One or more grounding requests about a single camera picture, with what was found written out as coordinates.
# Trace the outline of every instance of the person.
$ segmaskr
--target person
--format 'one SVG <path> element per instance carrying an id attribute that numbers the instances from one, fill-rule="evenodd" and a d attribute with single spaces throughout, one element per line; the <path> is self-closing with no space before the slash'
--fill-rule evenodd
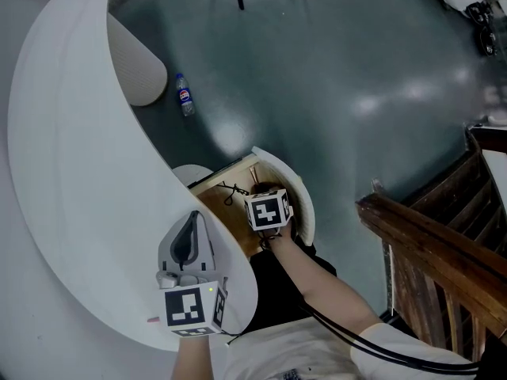
<path id="1" fill-rule="evenodd" d="M 333 267 L 294 235 L 291 224 L 269 250 L 252 256 L 259 299 L 253 320 L 228 349 L 225 380 L 435 380 L 432 374 L 368 355 L 338 339 L 299 308 L 300 299 L 330 320 L 383 348 L 438 363 L 469 363 L 384 324 Z M 207 336 L 181 338 L 172 380 L 213 380 Z"/>

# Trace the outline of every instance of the white table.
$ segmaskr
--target white table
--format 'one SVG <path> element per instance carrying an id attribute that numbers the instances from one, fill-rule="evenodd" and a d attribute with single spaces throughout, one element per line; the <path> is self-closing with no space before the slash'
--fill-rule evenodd
<path id="1" fill-rule="evenodd" d="M 202 212 L 217 268 L 229 276 L 223 327 L 240 332 L 257 305 L 254 274 L 139 126 L 113 68 L 107 2 L 51 0 L 21 50 L 9 157 L 25 220 L 53 272 L 93 315 L 142 344 L 176 350 L 174 334 L 147 323 L 161 296 L 158 245 L 179 218 Z"/>

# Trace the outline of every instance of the blue bottle label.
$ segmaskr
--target blue bottle label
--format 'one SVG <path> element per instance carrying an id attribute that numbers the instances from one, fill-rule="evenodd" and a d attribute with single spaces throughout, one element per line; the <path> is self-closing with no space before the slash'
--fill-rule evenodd
<path id="1" fill-rule="evenodd" d="M 180 104 L 181 105 L 192 101 L 192 97 L 190 96 L 190 89 L 188 87 L 178 90 L 177 93 L 180 97 Z"/>

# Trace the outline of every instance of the white t-shirt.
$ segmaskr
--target white t-shirt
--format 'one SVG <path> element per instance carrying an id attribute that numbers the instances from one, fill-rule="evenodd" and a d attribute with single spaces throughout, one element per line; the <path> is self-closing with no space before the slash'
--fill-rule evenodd
<path id="1" fill-rule="evenodd" d="M 469 363 L 444 349 L 386 325 L 360 334 L 394 352 L 439 363 Z M 225 380 L 471 380 L 475 376 L 432 374 L 379 360 L 348 348 L 314 318 L 248 333 L 229 347 Z"/>

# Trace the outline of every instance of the black cable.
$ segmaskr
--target black cable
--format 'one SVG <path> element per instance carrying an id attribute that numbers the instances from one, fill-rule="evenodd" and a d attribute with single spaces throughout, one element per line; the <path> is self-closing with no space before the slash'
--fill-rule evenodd
<path id="1" fill-rule="evenodd" d="M 341 340 L 343 340 L 346 344 L 350 345 L 351 347 L 356 348 L 359 351 L 367 353 L 368 355 L 376 357 L 377 359 L 385 360 L 386 362 L 397 364 L 399 366 L 409 367 L 410 369 L 414 369 L 414 370 L 418 370 L 418 371 L 427 371 L 429 373 L 435 373 L 435 374 L 446 374 L 446 375 L 453 375 L 453 376 L 465 376 L 465 375 L 468 376 L 468 375 L 471 375 L 471 374 L 477 374 L 478 373 L 476 370 L 474 370 L 474 371 L 463 371 L 463 370 L 441 370 L 441 369 L 435 369 L 433 367 L 422 366 L 422 365 L 419 365 L 419 364 L 406 362 L 404 360 L 397 360 L 397 359 L 389 358 L 389 357 L 387 357 L 385 355 L 381 355 L 381 354 L 375 353 L 373 351 L 370 351 L 369 349 L 364 348 L 364 347 L 362 347 L 362 346 L 360 346 L 358 344 L 354 344 L 353 341 L 351 341 L 347 337 L 343 336 L 341 333 L 339 333 L 338 331 L 336 331 L 334 328 L 328 326 L 328 324 L 326 324 L 324 321 L 322 321 L 317 316 L 314 316 L 314 318 L 315 318 L 315 320 L 317 320 L 317 322 L 319 322 L 324 327 L 326 327 L 329 331 L 331 331 L 334 335 L 336 335 L 338 338 L 340 338 Z"/>
<path id="2" fill-rule="evenodd" d="M 276 237 L 281 237 L 280 228 L 276 229 L 276 232 L 273 235 L 270 235 L 266 237 L 265 230 L 257 231 L 258 237 L 261 239 L 259 241 L 259 246 L 263 248 L 264 250 L 271 251 L 271 245 L 269 244 L 269 241 Z"/>
<path id="3" fill-rule="evenodd" d="M 220 187 L 224 187 L 224 188 L 230 188 L 232 190 L 232 193 L 230 196 L 228 196 L 224 201 L 223 203 L 226 205 L 226 206 L 231 206 L 232 203 L 234 202 L 232 196 L 238 192 L 239 194 L 243 194 L 244 196 L 249 196 L 250 193 L 247 191 L 247 190 L 243 190 L 242 188 L 239 188 L 236 184 L 234 185 L 234 187 L 231 187 L 231 186 L 227 186 L 225 183 L 222 182 L 222 184 L 219 184 Z"/>
<path id="4" fill-rule="evenodd" d="M 471 375 L 471 374 L 477 374 L 478 372 L 476 370 L 470 371 L 471 369 L 477 369 L 478 363 L 468 363 L 468 364 L 450 364 L 450 363 L 437 363 L 437 362 L 429 362 L 427 360 L 423 359 L 417 359 L 410 356 L 402 355 L 393 351 L 389 351 L 388 349 L 381 348 L 378 345 L 373 344 L 372 342 L 369 342 L 362 338 L 361 336 L 358 336 L 354 332 L 349 331 L 346 328 L 343 328 L 336 322 L 331 321 L 328 317 L 323 315 L 322 313 L 318 312 L 315 308 L 309 306 L 304 301 L 301 303 L 301 308 L 306 310 L 310 315 L 312 315 L 315 319 L 317 319 L 318 322 L 320 322 L 322 325 L 324 325 L 326 328 L 328 328 L 332 333 L 334 333 L 336 336 L 338 336 L 340 339 L 342 339 L 347 344 L 365 352 L 369 355 L 373 355 L 378 359 L 383 359 L 391 363 L 400 364 L 405 367 L 411 367 L 413 369 L 419 369 L 422 371 L 430 371 L 432 373 L 439 373 L 439 374 L 459 374 L 459 375 Z M 363 348 L 358 344 L 355 344 L 348 338 L 346 338 L 343 334 L 348 336 L 349 338 L 352 338 L 353 340 L 360 342 L 367 346 L 368 348 L 380 352 L 383 355 L 379 355 L 377 353 L 374 353 L 373 351 L 370 351 L 369 349 Z"/>
<path id="5" fill-rule="evenodd" d="M 241 336 L 241 333 L 229 333 L 229 332 L 227 332 L 227 331 L 224 331 L 223 329 L 222 329 L 222 332 L 221 332 L 221 333 L 222 333 L 222 335 L 235 336 L 236 338 L 237 338 L 238 336 Z"/>
<path id="6" fill-rule="evenodd" d="M 303 309 L 306 310 L 311 315 L 317 314 L 322 320 L 326 321 L 329 325 L 336 328 L 341 333 L 344 333 L 346 336 L 357 340 L 358 342 L 362 343 L 364 346 L 367 346 L 370 349 L 373 349 L 374 351 L 377 351 L 379 353 L 383 353 L 384 355 L 388 355 L 390 357 L 393 357 L 395 359 L 399 360 L 409 360 L 416 364 L 424 364 L 424 365 L 433 365 L 435 368 L 438 369 L 459 369 L 459 370 L 470 370 L 470 369 L 476 369 L 478 368 L 479 363 L 466 363 L 466 364 L 450 364 L 450 363 L 437 363 L 437 362 L 429 362 L 427 360 L 413 358 L 410 356 L 402 355 L 400 353 L 397 353 L 395 351 L 390 351 L 389 349 L 381 348 L 380 346 L 373 344 L 369 340 L 365 340 L 361 336 L 358 336 L 352 331 L 349 331 L 347 328 L 342 327 L 341 325 L 337 324 L 334 321 L 331 321 L 328 317 L 326 317 L 321 312 L 317 311 L 314 307 L 308 305 L 306 302 L 303 302 Z"/>

